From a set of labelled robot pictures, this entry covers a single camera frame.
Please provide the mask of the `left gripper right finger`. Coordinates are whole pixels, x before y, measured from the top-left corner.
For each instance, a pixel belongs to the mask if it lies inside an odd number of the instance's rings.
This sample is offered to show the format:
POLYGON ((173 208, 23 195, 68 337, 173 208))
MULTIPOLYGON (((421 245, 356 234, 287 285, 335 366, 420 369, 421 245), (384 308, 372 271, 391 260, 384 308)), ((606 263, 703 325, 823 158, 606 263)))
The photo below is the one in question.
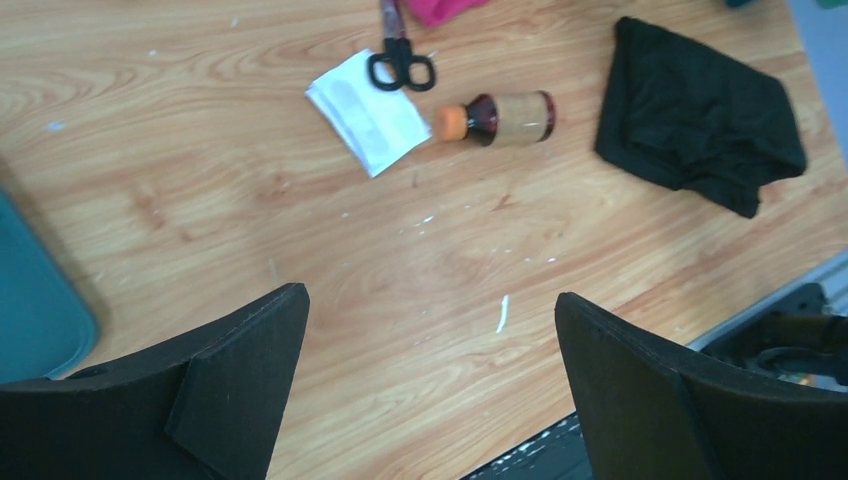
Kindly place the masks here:
POLYGON ((555 324, 598 479, 843 479, 847 397, 729 365, 572 292, 555 324))

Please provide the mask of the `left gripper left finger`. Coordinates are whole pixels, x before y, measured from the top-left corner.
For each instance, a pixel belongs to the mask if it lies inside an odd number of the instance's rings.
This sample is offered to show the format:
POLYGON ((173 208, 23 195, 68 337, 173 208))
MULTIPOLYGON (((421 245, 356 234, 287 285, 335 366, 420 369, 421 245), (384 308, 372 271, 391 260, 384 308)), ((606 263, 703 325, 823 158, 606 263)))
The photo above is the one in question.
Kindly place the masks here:
POLYGON ((1 388, 5 479, 263 479, 310 309, 289 283, 62 380, 1 388))

